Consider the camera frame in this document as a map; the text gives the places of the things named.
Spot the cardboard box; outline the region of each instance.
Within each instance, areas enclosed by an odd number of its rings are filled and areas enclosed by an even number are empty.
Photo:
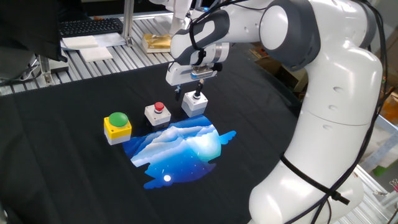
[[[398,125],[398,90],[395,90],[384,102],[380,115],[394,125]]]

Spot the blue mountain image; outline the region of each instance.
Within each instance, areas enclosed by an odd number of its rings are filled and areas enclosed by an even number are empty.
[[[163,131],[131,138],[123,148],[136,167],[149,163],[145,173],[154,180],[144,188],[153,189],[200,179],[215,167],[208,162],[221,155],[221,145],[235,135],[231,131],[220,136],[212,123],[199,115],[172,123]]]

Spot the yellow box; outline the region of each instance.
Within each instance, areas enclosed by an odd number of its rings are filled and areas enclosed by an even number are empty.
[[[110,139],[116,139],[122,136],[131,135],[131,124],[127,122],[123,127],[115,127],[109,122],[109,117],[104,118],[104,128]]]

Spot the white paper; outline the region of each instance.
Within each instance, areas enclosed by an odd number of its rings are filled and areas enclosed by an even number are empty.
[[[126,41],[118,34],[100,34],[93,36],[98,47],[112,47],[126,44]],[[62,50],[79,50],[81,48],[69,48],[61,41]]]
[[[88,62],[96,62],[100,60],[112,59],[111,52],[106,47],[95,47],[90,49],[81,49],[80,54]]]
[[[84,49],[98,47],[97,41],[93,36],[68,37],[62,39],[63,43],[69,49]]]

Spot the metal pole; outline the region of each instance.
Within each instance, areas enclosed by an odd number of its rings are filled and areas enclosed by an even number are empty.
[[[134,0],[124,0],[124,27],[123,38],[129,47],[132,46],[132,14],[134,12]]]
[[[39,63],[40,63],[40,69],[42,70],[42,76],[44,78],[44,83],[47,86],[55,85],[55,82],[51,76],[50,59],[39,55]]]

